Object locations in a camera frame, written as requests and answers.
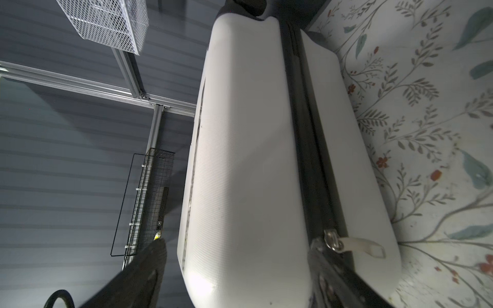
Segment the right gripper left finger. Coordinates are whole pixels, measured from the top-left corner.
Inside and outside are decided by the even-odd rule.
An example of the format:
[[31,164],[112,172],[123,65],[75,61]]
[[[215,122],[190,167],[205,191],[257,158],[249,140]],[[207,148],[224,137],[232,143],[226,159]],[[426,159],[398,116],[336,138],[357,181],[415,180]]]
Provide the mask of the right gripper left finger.
[[167,256],[165,240],[153,241],[82,306],[156,307]]

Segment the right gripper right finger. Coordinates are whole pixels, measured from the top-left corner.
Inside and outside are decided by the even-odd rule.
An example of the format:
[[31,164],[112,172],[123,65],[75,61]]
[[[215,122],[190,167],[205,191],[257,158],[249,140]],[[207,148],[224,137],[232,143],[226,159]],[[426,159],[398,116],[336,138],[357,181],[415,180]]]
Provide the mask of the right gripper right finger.
[[321,238],[311,242],[308,264],[313,286],[309,307],[391,307]]

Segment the white hard-shell suitcase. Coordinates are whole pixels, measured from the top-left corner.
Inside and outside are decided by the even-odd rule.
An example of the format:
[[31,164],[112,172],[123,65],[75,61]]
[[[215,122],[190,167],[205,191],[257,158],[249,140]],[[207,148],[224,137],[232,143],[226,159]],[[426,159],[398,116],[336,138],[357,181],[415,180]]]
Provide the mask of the white hard-shell suitcase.
[[264,1],[227,1],[206,53],[177,257],[195,307],[309,307],[321,238],[389,304],[401,256],[338,57]]

